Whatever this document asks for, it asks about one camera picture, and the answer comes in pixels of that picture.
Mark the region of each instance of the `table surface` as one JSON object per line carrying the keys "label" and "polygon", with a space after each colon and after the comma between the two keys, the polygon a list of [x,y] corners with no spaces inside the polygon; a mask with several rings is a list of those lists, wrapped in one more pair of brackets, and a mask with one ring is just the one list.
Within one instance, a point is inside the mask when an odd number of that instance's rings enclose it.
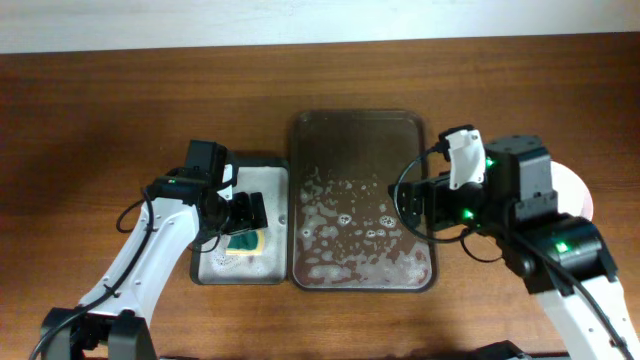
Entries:
{"label": "table surface", "polygon": [[[540,135],[591,189],[639,328],[639,34],[2,55],[3,358],[24,358],[50,308],[93,287],[126,241],[116,217],[184,161],[190,139],[287,156],[296,113],[339,108],[413,110],[431,141],[465,123],[485,140]],[[471,246],[496,253],[486,240]],[[290,282],[197,286],[185,252],[153,341],[160,355],[207,359],[402,357],[505,339],[564,349],[504,265],[458,245],[439,259],[426,293],[310,293]]]}

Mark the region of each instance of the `white round object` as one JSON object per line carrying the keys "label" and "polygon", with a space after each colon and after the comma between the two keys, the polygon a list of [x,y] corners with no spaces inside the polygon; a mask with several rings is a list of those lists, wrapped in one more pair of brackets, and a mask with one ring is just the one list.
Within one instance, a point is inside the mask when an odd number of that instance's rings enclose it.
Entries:
{"label": "white round object", "polygon": [[587,185],[568,167],[551,162],[551,184],[558,192],[558,212],[593,219],[593,200]]}

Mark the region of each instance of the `sponge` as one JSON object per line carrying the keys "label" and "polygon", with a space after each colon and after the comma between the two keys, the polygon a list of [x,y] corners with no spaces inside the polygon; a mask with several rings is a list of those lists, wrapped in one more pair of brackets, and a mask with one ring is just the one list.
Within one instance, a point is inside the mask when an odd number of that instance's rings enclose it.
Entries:
{"label": "sponge", "polygon": [[240,235],[234,235],[229,239],[227,255],[260,255],[264,250],[264,232],[256,230]]}

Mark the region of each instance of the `green light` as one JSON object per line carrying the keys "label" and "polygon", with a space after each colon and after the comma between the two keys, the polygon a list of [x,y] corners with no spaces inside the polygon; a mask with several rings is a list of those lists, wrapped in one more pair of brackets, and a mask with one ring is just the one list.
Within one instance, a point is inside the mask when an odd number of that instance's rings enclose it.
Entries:
{"label": "green light", "polygon": [[556,250],[558,250],[560,254],[566,253],[569,251],[569,246],[563,242],[559,242],[556,244]]}
{"label": "green light", "polygon": [[464,220],[472,220],[475,215],[469,209],[462,210],[462,218]]}

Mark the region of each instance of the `wooden table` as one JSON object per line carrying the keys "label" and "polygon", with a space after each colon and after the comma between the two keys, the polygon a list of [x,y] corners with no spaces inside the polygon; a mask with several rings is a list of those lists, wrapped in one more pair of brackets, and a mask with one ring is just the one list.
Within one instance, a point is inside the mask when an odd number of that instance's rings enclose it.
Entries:
{"label": "wooden table", "polygon": [[[126,240],[115,218],[184,161],[190,139],[286,156],[294,114],[325,108],[410,109],[431,140],[464,123],[486,140],[540,135],[590,187],[640,329],[638,34],[2,55],[3,358],[25,358],[49,309],[95,284]],[[564,349],[521,280],[457,245],[441,247],[438,284],[418,295],[196,286],[189,261],[153,316],[162,355],[400,357],[505,339]]]}

